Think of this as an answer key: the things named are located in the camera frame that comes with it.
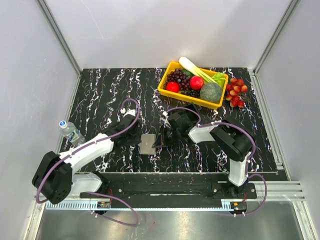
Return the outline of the beige leather card holder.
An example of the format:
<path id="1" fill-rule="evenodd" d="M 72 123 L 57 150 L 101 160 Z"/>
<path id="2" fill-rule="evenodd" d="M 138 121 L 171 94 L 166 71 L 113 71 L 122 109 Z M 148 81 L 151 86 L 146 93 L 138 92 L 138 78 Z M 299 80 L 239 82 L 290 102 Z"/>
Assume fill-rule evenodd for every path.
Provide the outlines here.
<path id="1" fill-rule="evenodd" d="M 156 149 L 153 148 L 155 141 L 155 134 L 143 134 L 141 136 L 141 143 L 138 144 L 139 153 L 141 155 L 154 155 L 156 153 Z"/>

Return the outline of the black plastic card box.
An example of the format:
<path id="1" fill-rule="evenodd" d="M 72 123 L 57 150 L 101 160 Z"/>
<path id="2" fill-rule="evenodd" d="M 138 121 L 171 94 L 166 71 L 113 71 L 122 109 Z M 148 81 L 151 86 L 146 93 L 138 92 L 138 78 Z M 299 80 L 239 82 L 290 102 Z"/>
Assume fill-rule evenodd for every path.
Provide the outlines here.
<path id="1" fill-rule="evenodd" d="M 173 108 L 171 108 L 171 109 L 168 109 L 167 112 L 176 111 L 176 110 L 189 111 L 189 112 L 191 112 L 191 113 L 193 113 L 194 115 L 197 116 L 198 121 L 201 121 L 201 120 L 202 120 L 201 115 L 200 115 L 198 109 L 195 107 L 195 105 L 194 105 L 193 103 L 192 103 L 192 104 L 189 104 L 189 105 L 186 105 L 186 106 L 173 107 Z"/>

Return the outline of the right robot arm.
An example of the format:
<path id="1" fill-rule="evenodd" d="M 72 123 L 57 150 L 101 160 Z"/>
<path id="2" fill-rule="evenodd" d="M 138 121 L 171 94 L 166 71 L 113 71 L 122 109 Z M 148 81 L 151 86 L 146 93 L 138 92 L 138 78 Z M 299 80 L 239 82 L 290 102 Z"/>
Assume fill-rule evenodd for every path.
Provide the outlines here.
<path id="1" fill-rule="evenodd" d="M 167 148 L 176 141 L 187 144 L 216 142 L 229 157 L 228 194 L 239 198 L 246 191 L 244 183 L 249 179 L 248 164 L 256 151 L 253 136 L 228 120 L 200 124 L 200 114 L 187 107 L 175 107 L 163 112 L 164 123 L 160 127 L 152 147 Z"/>

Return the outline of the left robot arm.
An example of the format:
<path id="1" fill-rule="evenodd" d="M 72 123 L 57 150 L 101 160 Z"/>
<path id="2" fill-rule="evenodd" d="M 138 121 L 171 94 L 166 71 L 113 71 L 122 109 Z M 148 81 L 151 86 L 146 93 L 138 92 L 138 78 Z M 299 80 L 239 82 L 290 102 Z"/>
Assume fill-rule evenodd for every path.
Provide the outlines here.
<path id="1" fill-rule="evenodd" d="M 85 165 L 124 144 L 132 144 L 140 112 L 123 110 L 123 118 L 114 127 L 65 152 L 47 152 L 36 170 L 32 185 L 37 189 L 36 202 L 56 205 L 69 196 L 102 198 L 107 195 L 109 181 L 99 172 L 77 174 Z"/>

